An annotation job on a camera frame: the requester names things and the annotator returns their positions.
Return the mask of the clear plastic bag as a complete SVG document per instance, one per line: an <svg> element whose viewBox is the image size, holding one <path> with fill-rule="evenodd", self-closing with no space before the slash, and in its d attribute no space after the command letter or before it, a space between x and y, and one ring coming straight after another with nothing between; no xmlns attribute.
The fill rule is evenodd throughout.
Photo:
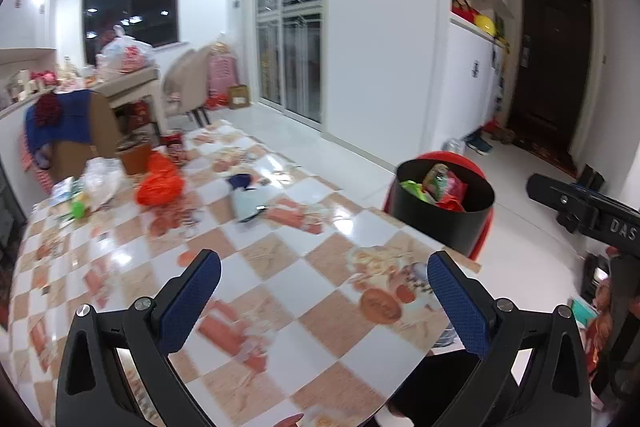
<svg viewBox="0 0 640 427"><path fill-rule="evenodd" d="M125 170L119 158L96 157L87 161L80 179L89 207L94 211L115 196L125 179Z"/></svg>

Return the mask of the red plastic bag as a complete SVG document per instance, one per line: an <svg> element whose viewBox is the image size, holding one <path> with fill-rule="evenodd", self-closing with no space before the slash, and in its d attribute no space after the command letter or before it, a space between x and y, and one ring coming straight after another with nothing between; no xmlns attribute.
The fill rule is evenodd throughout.
<svg viewBox="0 0 640 427"><path fill-rule="evenodd" d="M168 205L182 194L184 179L177 166L164 154L153 152L148 160L148 172L142 178L134 200L140 206Z"/></svg>

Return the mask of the light green plastic bag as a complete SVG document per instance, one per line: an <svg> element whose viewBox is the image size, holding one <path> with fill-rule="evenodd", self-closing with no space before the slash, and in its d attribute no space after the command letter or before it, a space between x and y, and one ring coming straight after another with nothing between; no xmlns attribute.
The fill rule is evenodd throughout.
<svg viewBox="0 0 640 427"><path fill-rule="evenodd" d="M423 187L421 183L412 180L402 181L400 186L409 194L413 195L417 199L422 200L422 202L427 202L427 204L435 205L435 199L431 195L426 188Z"/></svg>

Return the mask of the brown wooden box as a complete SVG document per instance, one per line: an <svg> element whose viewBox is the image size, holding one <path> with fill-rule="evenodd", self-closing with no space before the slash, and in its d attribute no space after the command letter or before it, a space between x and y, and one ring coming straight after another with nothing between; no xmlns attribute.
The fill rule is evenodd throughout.
<svg viewBox="0 0 640 427"><path fill-rule="evenodd" d="M128 176L148 171L148 162L152 154L152 144L143 135L129 135L122 138L116 146L117 157L122 162Z"/></svg>

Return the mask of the checked patterned tablecloth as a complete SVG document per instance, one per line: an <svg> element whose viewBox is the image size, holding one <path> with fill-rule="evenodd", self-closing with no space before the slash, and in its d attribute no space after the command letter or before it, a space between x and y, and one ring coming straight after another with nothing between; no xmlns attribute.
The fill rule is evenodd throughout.
<svg viewBox="0 0 640 427"><path fill-rule="evenodd" d="M213 249L221 279L169 360L219 426L357 426L430 352L448 320L426 281L437 244L217 121L186 136L181 198L136 203L126 181L105 208L64 222L32 206L9 316L9 373L41 424L55 422L64 343L76 310L154 296ZM268 208L235 220L231 186L249 173Z"/></svg>

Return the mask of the red cartoon drink can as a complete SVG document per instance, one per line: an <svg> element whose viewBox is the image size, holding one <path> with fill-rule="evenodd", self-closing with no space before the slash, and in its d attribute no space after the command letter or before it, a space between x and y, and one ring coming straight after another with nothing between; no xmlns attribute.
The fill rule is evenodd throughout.
<svg viewBox="0 0 640 427"><path fill-rule="evenodd" d="M162 144L165 147L168 158L179 168L189 161L188 152L183 141L183 132L171 130L162 136Z"/></svg>

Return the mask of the dark blue cap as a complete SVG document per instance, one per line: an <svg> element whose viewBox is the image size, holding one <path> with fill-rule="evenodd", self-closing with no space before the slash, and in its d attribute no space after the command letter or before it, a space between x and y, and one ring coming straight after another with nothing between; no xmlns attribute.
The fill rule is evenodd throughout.
<svg viewBox="0 0 640 427"><path fill-rule="evenodd" d="M227 181L232 191L247 191L255 188L252 176L246 172L232 174Z"/></svg>

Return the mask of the chair with blue garment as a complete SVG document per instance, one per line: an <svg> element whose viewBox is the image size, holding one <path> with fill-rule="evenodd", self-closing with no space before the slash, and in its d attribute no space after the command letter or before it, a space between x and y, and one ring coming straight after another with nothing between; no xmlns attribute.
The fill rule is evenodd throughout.
<svg viewBox="0 0 640 427"><path fill-rule="evenodd" d="M114 158L122 134L107 98L92 90L41 95L26 110L20 135L22 169L32 170L44 193L77 178L92 158Z"/></svg>

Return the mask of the dark entrance door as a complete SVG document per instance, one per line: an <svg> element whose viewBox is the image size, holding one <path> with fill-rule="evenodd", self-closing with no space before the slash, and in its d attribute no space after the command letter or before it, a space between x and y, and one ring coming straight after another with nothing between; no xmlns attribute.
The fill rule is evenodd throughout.
<svg viewBox="0 0 640 427"><path fill-rule="evenodd" d="M576 174L570 153L588 83L591 0L523 0L518 73L506 127L514 143Z"/></svg>

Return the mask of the white side table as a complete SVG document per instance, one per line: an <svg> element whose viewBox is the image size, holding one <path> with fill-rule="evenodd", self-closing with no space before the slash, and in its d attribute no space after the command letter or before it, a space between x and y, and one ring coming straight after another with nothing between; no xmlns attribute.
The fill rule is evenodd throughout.
<svg viewBox="0 0 640 427"><path fill-rule="evenodd" d="M160 71L157 67L145 67L137 72L99 82L92 90L99 92L107 99L114 113L117 113L122 106L134 104L134 102L143 101L148 104L155 139L157 142L162 141L163 134L168 131L168 124Z"/></svg>

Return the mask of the beige dining chair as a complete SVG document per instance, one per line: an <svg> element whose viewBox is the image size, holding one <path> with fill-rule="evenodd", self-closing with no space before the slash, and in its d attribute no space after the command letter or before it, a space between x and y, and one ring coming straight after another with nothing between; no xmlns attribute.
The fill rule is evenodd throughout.
<svg viewBox="0 0 640 427"><path fill-rule="evenodd" d="M163 109L167 117L192 116L203 126L208 100L208 68L211 46L188 49L171 63L163 77Z"/></svg>

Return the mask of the small cardboard box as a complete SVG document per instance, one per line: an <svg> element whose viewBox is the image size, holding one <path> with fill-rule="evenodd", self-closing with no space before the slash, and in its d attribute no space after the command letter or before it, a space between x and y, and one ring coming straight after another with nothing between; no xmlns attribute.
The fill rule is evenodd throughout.
<svg viewBox="0 0 640 427"><path fill-rule="evenodd" d="M235 84L228 88L228 106L230 109L239 109L250 106L250 88L246 84Z"/></svg>

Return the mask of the white red shopping bag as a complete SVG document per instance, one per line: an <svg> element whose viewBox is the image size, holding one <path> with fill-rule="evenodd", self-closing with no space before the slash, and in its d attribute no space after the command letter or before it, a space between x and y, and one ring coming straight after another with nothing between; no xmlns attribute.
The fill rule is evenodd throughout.
<svg viewBox="0 0 640 427"><path fill-rule="evenodd" d="M115 37L96 54L96 73L101 81L132 74L156 65L154 50L145 43L128 36L120 25L114 25Z"/></svg>

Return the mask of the pink plastic stools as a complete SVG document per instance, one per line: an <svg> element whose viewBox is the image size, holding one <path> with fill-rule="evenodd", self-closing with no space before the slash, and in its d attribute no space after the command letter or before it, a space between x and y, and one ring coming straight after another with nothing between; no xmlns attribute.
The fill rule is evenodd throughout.
<svg viewBox="0 0 640 427"><path fill-rule="evenodd" d="M229 89L239 84L238 64L225 34L220 34L209 47L207 109L229 104Z"/></svg>

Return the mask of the dark window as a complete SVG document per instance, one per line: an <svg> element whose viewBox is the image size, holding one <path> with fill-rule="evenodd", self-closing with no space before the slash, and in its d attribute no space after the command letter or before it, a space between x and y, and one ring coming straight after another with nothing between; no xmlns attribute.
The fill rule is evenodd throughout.
<svg viewBox="0 0 640 427"><path fill-rule="evenodd" d="M96 54L115 37L114 27L154 48L178 38L178 0L82 0L86 62L96 64Z"/></svg>

